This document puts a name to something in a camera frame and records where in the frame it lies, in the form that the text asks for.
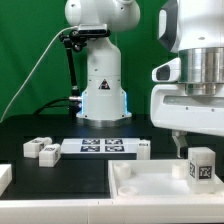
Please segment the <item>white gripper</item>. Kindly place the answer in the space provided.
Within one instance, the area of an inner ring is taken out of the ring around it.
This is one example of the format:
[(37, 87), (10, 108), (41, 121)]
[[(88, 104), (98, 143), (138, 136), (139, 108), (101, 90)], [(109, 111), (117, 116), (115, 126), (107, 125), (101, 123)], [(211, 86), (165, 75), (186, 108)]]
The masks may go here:
[(154, 126), (171, 129), (177, 156), (186, 158), (186, 132), (224, 136), (224, 84), (218, 84), (213, 96), (193, 96), (179, 84), (179, 58), (152, 71), (156, 85), (151, 92), (150, 117)]

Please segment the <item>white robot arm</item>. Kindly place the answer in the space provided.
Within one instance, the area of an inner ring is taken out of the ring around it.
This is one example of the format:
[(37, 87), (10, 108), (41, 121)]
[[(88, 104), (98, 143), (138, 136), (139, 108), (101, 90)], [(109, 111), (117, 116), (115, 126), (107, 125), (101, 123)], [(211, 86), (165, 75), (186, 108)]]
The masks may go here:
[[(87, 50), (77, 119), (99, 127), (129, 119), (121, 53), (109, 35), (138, 24), (136, 0), (67, 0), (65, 17), (71, 47)], [(158, 40), (178, 57), (152, 71), (153, 125), (170, 129), (178, 148), (188, 132), (224, 136), (224, 0), (168, 0), (159, 11)]]

